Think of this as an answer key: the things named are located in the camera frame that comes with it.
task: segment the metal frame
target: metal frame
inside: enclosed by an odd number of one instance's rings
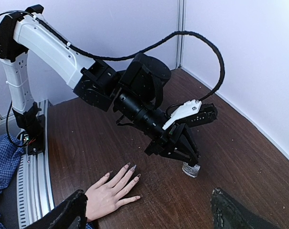
[[[178,0],[177,30],[185,30],[187,0]],[[178,35],[176,47],[176,68],[182,67],[184,36]]]
[[[47,142],[49,102],[45,100],[38,106],[42,109],[38,115],[45,115],[46,146],[44,153],[31,156],[24,154],[17,170],[17,210],[21,229],[41,219],[54,208]]]

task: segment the finger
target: finger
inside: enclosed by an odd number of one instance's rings
[[[99,179],[99,180],[98,180],[96,183],[94,183],[91,187],[92,187],[93,189],[96,189],[96,188],[98,188],[98,187],[101,187],[103,184],[105,184],[105,183],[108,181],[111,173],[112,173],[112,171],[106,173],[101,179]]]
[[[135,197],[130,197],[130,198],[125,198],[125,199],[121,199],[117,202],[117,207],[121,207],[123,205],[126,205],[126,204],[129,204],[131,202],[135,202],[137,201],[138,199],[140,199],[141,197],[140,196],[135,196]]]
[[[124,186],[127,184],[133,173],[135,172],[136,165],[134,165],[130,170],[125,174],[125,176],[114,186],[113,191],[115,193],[118,193],[119,191],[124,188]]]
[[[123,198],[127,193],[131,191],[131,189],[138,183],[140,179],[141,174],[138,174],[132,181],[129,182],[128,185],[125,186],[121,191],[119,191],[116,194],[116,198],[121,199]]]
[[[124,165],[123,168],[120,169],[120,171],[115,175],[114,178],[112,178],[108,183],[108,187],[114,187],[124,176],[124,174],[126,173],[126,171],[128,170],[128,167],[130,166],[130,163],[127,163],[126,165]]]

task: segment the mannequin hand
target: mannequin hand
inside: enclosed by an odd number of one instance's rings
[[[108,179],[111,172],[106,173],[87,190],[85,195],[88,198],[86,207],[88,222],[108,215],[119,207],[140,199],[140,196],[122,199],[137,184],[140,178],[139,174],[127,184],[136,168],[136,165],[134,165],[128,170],[129,165],[130,163],[121,168],[110,181]]]

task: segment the brown wooden surface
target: brown wooden surface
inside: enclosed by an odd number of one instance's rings
[[[199,98],[208,89],[183,70],[164,88],[162,107]],[[101,229],[212,228],[210,197],[221,187],[245,207],[289,228],[289,161],[243,116],[214,95],[217,121],[193,128],[200,149],[196,179],[182,162],[147,156],[150,142],[140,131],[115,124],[107,113],[74,99],[49,109],[50,172],[55,204],[76,189],[86,190],[110,170],[137,164],[140,182],[131,195],[143,198],[99,220]]]

